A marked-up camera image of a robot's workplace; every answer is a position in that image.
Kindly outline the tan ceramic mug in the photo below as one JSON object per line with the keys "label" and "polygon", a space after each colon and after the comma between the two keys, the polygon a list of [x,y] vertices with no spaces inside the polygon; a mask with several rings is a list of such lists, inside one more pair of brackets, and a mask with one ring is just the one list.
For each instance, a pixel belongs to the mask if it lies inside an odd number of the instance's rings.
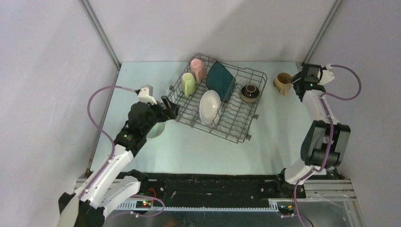
{"label": "tan ceramic mug", "polygon": [[289,94],[290,89],[292,88],[291,79],[292,79],[291,75],[283,72],[278,74],[274,78],[273,85],[280,94],[282,94],[283,96],[287,96]]}

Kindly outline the light green ceramic mug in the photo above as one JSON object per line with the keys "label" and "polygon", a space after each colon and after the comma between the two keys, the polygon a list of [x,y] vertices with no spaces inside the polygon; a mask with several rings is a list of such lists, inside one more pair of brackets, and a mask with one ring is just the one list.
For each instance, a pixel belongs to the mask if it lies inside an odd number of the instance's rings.
{"label": "light green ceramic mug", "polygon": [[181,84],[185,97],[189,97],[195,93],[197,82],[191,73],[184,73],[181,76]]}

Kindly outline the green glazed bowl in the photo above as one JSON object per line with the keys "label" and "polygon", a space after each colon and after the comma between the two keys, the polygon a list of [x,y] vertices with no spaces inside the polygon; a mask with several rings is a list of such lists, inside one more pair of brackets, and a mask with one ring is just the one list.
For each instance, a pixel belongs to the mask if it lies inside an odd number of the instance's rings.
{"label": "green glazed bowl", "polygon": [[163,133],[165,129],[165,123],[164,122],[158,122],[156,123],[152,129],[149,131],[149,133],[147,134],[147,138],[148,139],[152,139],[152,138],[156,138],[159,135],[161,135]]}

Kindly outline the white ceramic plate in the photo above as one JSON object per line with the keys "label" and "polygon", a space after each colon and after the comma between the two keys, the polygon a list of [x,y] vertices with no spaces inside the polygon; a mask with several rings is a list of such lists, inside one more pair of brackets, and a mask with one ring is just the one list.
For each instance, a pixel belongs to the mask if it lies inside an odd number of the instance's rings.
{"label": "white ceramic plate", "polygon": [[199,115],[203,125],[215,127],[221,115],[221,100],[214,90],[205,92],[200,100]]}

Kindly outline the pink ceramic mug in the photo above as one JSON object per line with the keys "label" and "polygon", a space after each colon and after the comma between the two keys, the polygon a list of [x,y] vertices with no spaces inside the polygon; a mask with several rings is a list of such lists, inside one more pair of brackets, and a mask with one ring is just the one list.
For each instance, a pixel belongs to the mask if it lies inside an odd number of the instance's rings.
{"label": "pink ceramic mug", "polygon": [[201,81],[207,76],[205,65],[203,61],[198,58],[191,60],[190,69],[198,84],[200,84]]}

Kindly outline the brown patterned bowl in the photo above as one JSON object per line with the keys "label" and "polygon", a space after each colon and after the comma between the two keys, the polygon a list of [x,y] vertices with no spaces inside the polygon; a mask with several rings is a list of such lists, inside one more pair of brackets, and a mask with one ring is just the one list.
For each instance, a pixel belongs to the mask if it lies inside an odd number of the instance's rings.
{"label": "brown patterned bowl", "polygon": [[246,103],[256,103],[261,96],[261,92],[256,85],[247,84],[241,88],[240,98]]}

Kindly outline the teal square plate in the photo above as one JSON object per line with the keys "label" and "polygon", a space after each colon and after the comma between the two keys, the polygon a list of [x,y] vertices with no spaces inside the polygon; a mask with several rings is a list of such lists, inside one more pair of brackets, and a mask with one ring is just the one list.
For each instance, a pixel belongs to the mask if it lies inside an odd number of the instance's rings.
{"label": "teal square plate", "polygon": [[229,101],[235,83],[233,75],[218,61],[212,65],[206,78],[207,88],[216,91],[224,103]]}

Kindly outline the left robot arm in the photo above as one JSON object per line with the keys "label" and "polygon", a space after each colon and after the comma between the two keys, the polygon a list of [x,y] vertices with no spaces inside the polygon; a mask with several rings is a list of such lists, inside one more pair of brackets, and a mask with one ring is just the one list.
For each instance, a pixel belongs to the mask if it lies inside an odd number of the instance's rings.
{"label": "left robot arm", "polygon": [[149,96],[140,98],[131,106],[128,120],[112,140],[112,151],[102,165],[74,193],[64,193],[59,198],[59,227],[101,227],[107,217],[126,199],[144,198],[149,183],[147,175],[131,170],[121,183],[113,184],[122,169],[128,165],[147,142],[147,135],[157,123],[174,120],[179,115],[180,105],[172,103],[166,96],[162,102]]}

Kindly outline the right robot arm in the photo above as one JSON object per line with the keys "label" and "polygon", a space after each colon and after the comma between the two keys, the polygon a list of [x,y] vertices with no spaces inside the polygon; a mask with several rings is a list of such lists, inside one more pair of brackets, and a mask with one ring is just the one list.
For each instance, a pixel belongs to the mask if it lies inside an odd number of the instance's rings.
{"label": "right robot arm", "polygon": [[291,77],[291,84],[301,103],[306,107],[311,126],[300,148],[300,159],[278,175],[275,192],[286,198],[294,185],[342,163],[351,133],[348,125],[341,124],[334,116],[324,85],[334,79],[330,64],[302,64],[299,73]]}

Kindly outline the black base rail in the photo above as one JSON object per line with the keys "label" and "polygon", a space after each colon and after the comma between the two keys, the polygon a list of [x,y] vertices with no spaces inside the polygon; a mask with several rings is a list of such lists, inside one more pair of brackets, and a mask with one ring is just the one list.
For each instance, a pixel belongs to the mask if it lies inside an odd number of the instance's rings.
{"label": "black base rail", "polygon": [[205,175],[145,173],[135,209],[267,209],[274,201],[342,201],[354,193],[349,180],[334,173],[313,176],[295,187],[278,175]]}

